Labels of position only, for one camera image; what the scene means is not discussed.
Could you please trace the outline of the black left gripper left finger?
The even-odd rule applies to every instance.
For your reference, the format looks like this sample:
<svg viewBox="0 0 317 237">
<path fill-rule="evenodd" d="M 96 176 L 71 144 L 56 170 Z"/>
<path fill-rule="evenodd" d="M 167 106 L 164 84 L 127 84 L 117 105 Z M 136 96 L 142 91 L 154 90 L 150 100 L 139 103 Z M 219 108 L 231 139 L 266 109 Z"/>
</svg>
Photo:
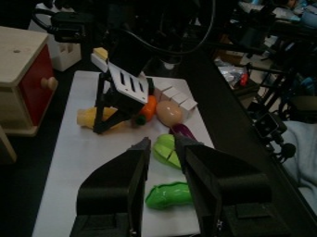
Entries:
<svg viewBox="0 0 317 237">
<path fill-rule="evenodd" d="M 142 237 L 150 150 L 144 137 L 83 181 L 69 237 Z"/>
</svg>

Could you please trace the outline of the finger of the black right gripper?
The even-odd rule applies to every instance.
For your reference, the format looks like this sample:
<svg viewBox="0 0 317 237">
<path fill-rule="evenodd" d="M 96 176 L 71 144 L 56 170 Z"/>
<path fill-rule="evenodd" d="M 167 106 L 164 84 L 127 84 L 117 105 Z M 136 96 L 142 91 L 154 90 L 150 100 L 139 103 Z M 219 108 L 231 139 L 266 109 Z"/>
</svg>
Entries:
<svg viewBox="0 0 317 237">
<path fill-rule="evenodd" d="M 101 134 L 103 129 L 103 112 L 104 112 L 104 85 L 109 79 L 109 73 L 101 72 L 97 78 L 97 88 L 96 88 L 96 97 L 95 97 L 95 119 L 93 119 L 93 126 L 92 131 L 96 134 Z"/>
<path fill-rule="evenodd" d="M 131 119 L 131 117 L 139 113 L 143 103 L 123 94 L 105 93 L 104 108 L 105 107 L 113 107 L 116 111 L 107 119 L 103 119 L 104 131 L 107 131 L 120 122 Z"/>
</svg>

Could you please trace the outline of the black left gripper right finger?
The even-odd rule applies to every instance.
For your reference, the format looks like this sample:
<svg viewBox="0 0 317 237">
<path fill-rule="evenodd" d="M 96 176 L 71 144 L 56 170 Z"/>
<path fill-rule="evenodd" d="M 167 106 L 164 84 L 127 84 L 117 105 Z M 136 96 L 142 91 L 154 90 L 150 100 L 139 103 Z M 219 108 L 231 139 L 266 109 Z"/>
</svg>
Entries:
<svg viewBox="0 0 317 237">
<path fill-rule="evenodd" d="M 200 237 L 290 237 L 273 204 L 269 178 L 239 158 L 176 135 Z"/>
</svg>

